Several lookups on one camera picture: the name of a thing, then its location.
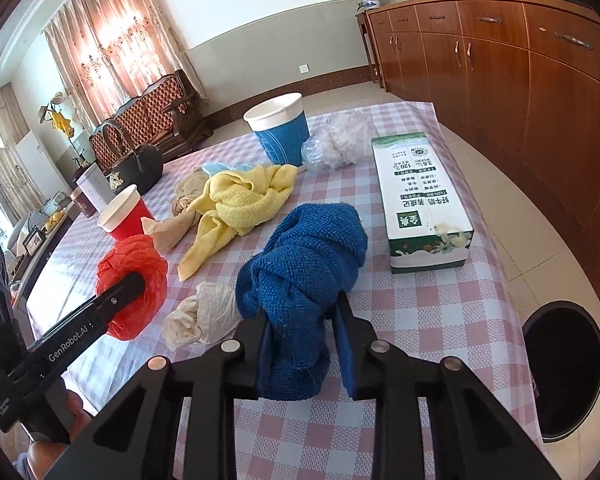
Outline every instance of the milk carton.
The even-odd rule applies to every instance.
[[[391,272],[464,264],[474,229],[424,133],[372,140]]]

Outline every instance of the brown canister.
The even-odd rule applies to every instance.
[[[96,214],[96,208],[94,208],[93,204],[79,187],[75,188],[74,192],[71,193],[71,200],[77,203],[87,218],[91,218]]]

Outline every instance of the checkered tablecloth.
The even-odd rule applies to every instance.
[[[133,341],[103,336],[67,374],[80,393],[100,409],[147,359],[156,354],[179,361],[206,350],[194,344],[175,352],[160,338],[160,326],[177,304],[195,292],[199,282],[235,285],[244,262],[262,250],[276,225],[305,202],[347,202],[360,215],[368,235],[366,263],[349,301],[356,316],[368,319],[378,336],[411,356],[438,362],[446,355],[461,358],[541,446],[538,417],[520,321],[506,292],[506,279],[480,209],[455,159],[444,143],[431,104],[398,103],[361,110],[373,116],[381,135],[426,132],[442,160],[475,229],[469,257],[462,267],[392,275],[378,176],[373,161],[331,173],[302,173],[288,202],[275,219],[237,237],[207,260],[185,283],[176,264],[192,244],[192,229],[168,256],[167,299],[152,323]],[[329,114],[308,119],[309,127]],[[171,214],[174,184],[202,162],[230,164],[266,162],[252,134],[228,140],[167,164],[161,181],[144,196],[157,219]],[[29,298],[36,336],[93,295],[95,268],[113,241],[96,225],[96,217],[80,216],[64,236]],[[238,476],[261,480],[363,479],[371,472],[373,401],[353,402],[340,380],[333,333],[328,333],[331,367],[322,390],[297,402],[236,401],[235,447]],[[426,461],[433,471],[428,429],[424,429]],[[176,473],[182,469],[184,431],[178,438]]]

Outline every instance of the black trash can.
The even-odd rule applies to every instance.
[[[600,394],[600,329],[581,306],[552,301],[522,327],[542,439],[573,433]]]

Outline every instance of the brown baseboard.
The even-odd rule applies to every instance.
[[[290,92],[300,92],[303,96],[307,96],[367,81],[371,81],[371,72],[367,65],[317,75],[315,77],[289,83],[288,85],[279,86],[273,90],[254,95],[253,97],[227,106],[222,110],[213,112],[206,117],[206,123],[211,129],[215,130],[216,128],[220,128],[220,126],[241,119],[244,113],[250,108],[278,95],[288,94]]]

